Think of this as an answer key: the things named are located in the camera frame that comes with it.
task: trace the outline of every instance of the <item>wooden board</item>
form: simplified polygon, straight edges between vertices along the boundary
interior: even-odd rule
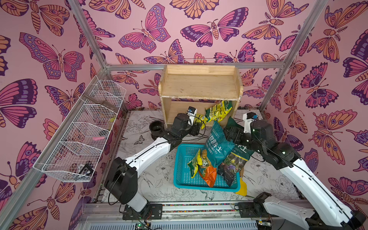
[[[206,103],[206,102],[182,102],[182,101],[172,101],[170,105],[170,111],[166,111],[166,122],[168,125],[172,125],[174,122],[174,118],[178,113],[187,113],[188,107],[192,106],[197,109],[197,113],[205,114],[205,110],[215,105],[216,103]],[[230,116],[234,116],[235,113],[232,113],[233,109],[230,113],[220,122],[220,125],[225,127],[227,124],[227,120]],[[213,126],[213,121],[206,123],[206,127]]]

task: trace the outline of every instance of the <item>wire mesh basket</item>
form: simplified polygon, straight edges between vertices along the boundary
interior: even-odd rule
[[[41,171],[62,182],[90,181],[123,104],[125,92],[114,81],[99,80],[43,163]]]

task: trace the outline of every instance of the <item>teal basket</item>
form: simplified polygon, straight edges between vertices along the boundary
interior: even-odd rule
[[[223,192],[237,192],[240,190],[240,176],[236,173],[236,179],[229,187],[224,178],[217,175],[216,182],[213,188],[208,187],[208,184],[202,179],[199,172],[194,178],[190,176],[190,169],[187,165],[189,161],[198,152],[198,149],[203,149],[204,145],[181,144],[178,146],[176,153],[175,168],[174,168],[174,185],[178,188],[202,189]]]

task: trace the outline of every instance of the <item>black bracket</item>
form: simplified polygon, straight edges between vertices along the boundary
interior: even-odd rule
[[[148,220],[160,220],[162,217],[162,204],[150,204],[149,210],[152,211]],[[136,211],[129,205],[125,206],[123,220],[137,220],[139,216]]]

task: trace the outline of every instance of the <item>floral printed floor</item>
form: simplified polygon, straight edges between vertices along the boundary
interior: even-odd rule
[[[237,110],[235,120],[241,123],[244,113],[249,110]],[[152,143],[149,124],[155,120],[163,121],[160,110],[132,111],[124,132],[123,140],[119,146],[117,157],[122,159],[132,156]],[[204,144],[206,135],[211,128],[207,128],[205,137],[194,141],[183,141],[183,143]],[[237,195],[232,192],[219,192],[208,190],[192,190],[176,188],[173,184],[176,150],[162,156],[150,165],[138,178],[138,190],[143,196],[152,202],[171,201],[233,201],[247,200],[249,197]],[[261,155],[254,153],[253,157],[262,160]],[[243,181],[247,184],[247,195],[256,197],[261,192],[268,192],[278,199],[299,199],[294,185],[279,171],[267,162],[260,162],[254,158],[244,166]],[[105,190],[102,202],[107,202],[109,192]],[[114,196],[110,196],[110,202],[115,202]]]

